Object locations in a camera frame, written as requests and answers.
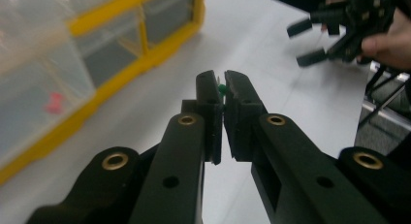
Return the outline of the clear plastic drawer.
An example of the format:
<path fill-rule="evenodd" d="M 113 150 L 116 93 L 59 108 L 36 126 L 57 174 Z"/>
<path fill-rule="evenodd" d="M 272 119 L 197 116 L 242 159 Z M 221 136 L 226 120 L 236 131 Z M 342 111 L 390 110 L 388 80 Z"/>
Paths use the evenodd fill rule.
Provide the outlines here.
<path fill-rule="evenodd" d="M 66 21 L 66 0 L 0 0 L 0 169 L 95 93 Z M 44 106 L 64 96 L 63 112 Z"/>

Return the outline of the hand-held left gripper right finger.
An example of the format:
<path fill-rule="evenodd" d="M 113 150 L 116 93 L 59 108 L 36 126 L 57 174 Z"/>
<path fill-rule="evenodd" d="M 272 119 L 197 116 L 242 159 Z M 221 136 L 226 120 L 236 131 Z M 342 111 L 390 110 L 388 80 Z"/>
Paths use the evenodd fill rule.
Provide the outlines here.
<path fill-rule="evenodd" d="M 226 101 L 224 126 L 232 156 L 239 162 L 251 162 L 253 158 L 252 124 L 267 113 L 250 79 L 236 71 L 226 71 Z"/>

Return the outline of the red pushpin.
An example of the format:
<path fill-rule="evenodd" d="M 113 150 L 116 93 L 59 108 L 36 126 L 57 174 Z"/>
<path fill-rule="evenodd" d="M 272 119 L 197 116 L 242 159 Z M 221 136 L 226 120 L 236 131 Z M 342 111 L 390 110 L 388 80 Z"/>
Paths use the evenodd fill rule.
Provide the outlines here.
<path fill-rule="evenodd" d="M 64 96 L 59 92 L 51 92 L 44 109 L 48 113 L 60 114 L 63 112 Z"/>

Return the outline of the aluminium floor rail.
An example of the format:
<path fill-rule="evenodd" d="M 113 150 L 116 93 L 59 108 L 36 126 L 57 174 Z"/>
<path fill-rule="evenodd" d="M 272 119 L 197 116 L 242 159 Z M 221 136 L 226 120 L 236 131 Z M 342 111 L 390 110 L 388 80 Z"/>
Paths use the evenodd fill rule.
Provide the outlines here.
<path fill-rule="evenodd" d="M 368 115 L 361 118 L 361 120 L 359 121 L 359 127 L 363 127 L 373 117 L 381 117 L 392 122 L 395 125 L 406 129 L 407 131 L 411 131 L 411 120 L 390 109 L 381 108 L 380 110 L 378 110 L 376 105 L 368 101 L 363 101 L 362 108 L 368 111 Z"/>

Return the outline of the black metal stand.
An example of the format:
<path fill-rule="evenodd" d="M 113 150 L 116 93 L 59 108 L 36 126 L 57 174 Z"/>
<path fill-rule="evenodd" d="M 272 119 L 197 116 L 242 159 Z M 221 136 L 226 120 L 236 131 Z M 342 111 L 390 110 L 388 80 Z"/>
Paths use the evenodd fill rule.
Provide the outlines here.
<path fill-rule="evenodd" d="M 387 66 L 379 66 L 378 64 L 372 66 L 370 71 L 372 77 L 367 82 L 364 100 L 376 105 L 378 110 L 387 108 L 394 111 L 389 107 L 389 104 L 391 104 L 400 94 L 405 92 L 406 83 L 411 79 L 411 75 L 406 72 L 391 69 Z M 396 84 L 396 87 L 387 96 L 380 101 L 374 99 L 375 92 L 381 90 L 384 86 L 393 83 Z M 394 112 L 411 120 L 411 114 L 397 111 Z"/>

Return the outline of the yellow and black drawer organizer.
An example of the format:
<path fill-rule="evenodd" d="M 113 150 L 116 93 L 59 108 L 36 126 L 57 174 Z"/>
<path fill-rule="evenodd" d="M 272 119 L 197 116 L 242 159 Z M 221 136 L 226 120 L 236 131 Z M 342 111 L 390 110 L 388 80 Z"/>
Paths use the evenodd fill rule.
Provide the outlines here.
<path fill-rule="evenodd" d="M 66 0 L 66 25 L 95 93 L 17 159 L 0 185 L 64 142 L 105 101 L 162 64 L 202 27 L 205 0 Z"/>

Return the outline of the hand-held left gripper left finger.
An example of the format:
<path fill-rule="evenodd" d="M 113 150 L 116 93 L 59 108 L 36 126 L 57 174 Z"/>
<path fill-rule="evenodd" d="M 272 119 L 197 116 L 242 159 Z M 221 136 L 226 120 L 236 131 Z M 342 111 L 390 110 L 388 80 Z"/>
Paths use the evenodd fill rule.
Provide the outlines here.
<path fill-rule="evenodd" d="M 213 71 L 196 76 L 196 99 L 183 100 L 182 112 L 194 112 L 205 121 L 205 160 L 214 165 L 221 162 L 224 105 Z"/>

